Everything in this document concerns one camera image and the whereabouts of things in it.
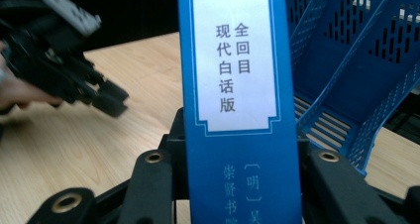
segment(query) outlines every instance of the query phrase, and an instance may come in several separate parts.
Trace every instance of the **metal grommet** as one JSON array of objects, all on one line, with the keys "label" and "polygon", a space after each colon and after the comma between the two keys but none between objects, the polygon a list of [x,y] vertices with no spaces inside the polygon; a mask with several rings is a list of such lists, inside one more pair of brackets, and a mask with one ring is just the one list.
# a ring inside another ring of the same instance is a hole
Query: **metal grommet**
[{"label": "metal grommet", "polygon": [[326,162],[331,162],[331,163],[335,163],[340,160],[337,155],[335,155],[334,153],[329,153],[329,152],[322,152],[319,154],[319,157],[322,160]]},{"label": "metal grommet", "polygon": [[79,193],[70,192],[58,198],[52,205],[52,212],[63,213],[78,206],[82,200]]},{"label": "metal grommet", "polygon": [[160,153],[152,153],[145,157],[147,163],[158,163],[163,159],[163,155]]}]

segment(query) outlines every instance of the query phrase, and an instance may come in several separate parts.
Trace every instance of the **white label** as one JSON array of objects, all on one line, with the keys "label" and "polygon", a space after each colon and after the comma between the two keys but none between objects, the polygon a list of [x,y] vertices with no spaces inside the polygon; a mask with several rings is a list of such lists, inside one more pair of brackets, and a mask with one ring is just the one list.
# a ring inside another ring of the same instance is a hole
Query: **white label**
[{"label": "white label", "polygon": [[268,0],[193,7],[199,120],[209,132],[269,128],[277,114]]}]

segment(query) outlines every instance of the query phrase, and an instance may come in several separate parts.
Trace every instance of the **blue plastic basket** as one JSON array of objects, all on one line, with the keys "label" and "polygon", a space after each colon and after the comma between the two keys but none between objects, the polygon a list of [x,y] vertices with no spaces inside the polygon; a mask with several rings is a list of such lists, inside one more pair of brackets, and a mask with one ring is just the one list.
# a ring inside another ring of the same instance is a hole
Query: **blue plastic basket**
[{"label": "blue plastic basket", "polygon": [[378,130],[420,80],[416,2],[309,0],[292,20],[287,0],[297,127],[363,174]]}]

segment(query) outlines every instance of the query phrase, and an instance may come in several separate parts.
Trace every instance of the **blue book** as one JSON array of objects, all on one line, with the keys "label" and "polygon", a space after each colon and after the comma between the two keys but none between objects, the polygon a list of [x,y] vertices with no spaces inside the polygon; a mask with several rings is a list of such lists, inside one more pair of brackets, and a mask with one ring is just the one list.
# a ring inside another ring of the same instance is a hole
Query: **blue book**
[{"label": "blue book", "polygon": [[285,0],[178,0],[192,223],[302,223]]}]

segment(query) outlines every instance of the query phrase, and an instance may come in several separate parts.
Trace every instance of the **wooden table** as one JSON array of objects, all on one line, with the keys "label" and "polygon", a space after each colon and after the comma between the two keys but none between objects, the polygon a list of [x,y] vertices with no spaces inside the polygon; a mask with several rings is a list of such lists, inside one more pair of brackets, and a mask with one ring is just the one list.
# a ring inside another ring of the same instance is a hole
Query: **wooden table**
[{"label": "wooden table", "polygon": [[[182,107],[178,34],[85,54],[126,89],[129,110],[118,119],[81,103],[54,109],[33,104],[0,118],[0,223],[24,223],[51,195],[83,186],[96,195],[130,178],[136,158],[156,149]],[[420,146],[382,129],[367,182],[403,197],[420,184]],[[189,223],[180,202],[178,223]]]}]

